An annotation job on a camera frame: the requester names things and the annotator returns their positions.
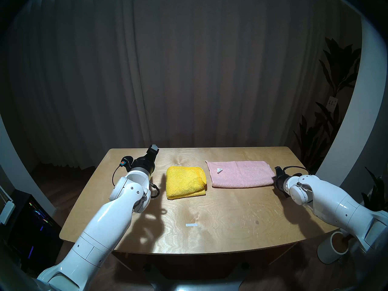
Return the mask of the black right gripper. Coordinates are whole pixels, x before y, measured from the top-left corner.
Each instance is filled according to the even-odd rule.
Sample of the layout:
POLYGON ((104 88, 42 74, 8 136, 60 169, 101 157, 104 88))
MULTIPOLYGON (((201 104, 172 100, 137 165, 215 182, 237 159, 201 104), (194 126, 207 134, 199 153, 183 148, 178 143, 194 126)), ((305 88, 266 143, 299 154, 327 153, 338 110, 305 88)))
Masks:
POLYGON ((280 166, 276 166, 274 168, 275 173, 276 173, 276 175, 274 177, 272 177, 272 179, 274 181, 274 185, 278 190, 280 190, 284 193, 286 198, 290 197, 290 195, 289 195, 288 191, 286 191, 286 189, 285 189, 285 184, 291 178, 291 176, 286 173, 286 170, 289 168, 293 168, 293 167, 294 166, 287 166, 285 168, 281 168, 280 166))

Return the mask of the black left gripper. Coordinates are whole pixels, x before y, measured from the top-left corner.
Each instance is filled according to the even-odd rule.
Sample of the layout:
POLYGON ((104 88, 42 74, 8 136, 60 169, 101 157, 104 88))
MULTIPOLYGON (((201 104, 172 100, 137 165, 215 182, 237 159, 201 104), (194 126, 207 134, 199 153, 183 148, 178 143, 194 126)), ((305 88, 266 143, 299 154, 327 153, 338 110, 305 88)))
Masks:
POLYGON ((155 170, 155 160, 158 152, 159 148, 157 147, 157 145, 150 145, 144 156, 138 157, 133 161, 131 165, 131 170, 142 169, 145 170, 149 176, 151 176, 155 170))

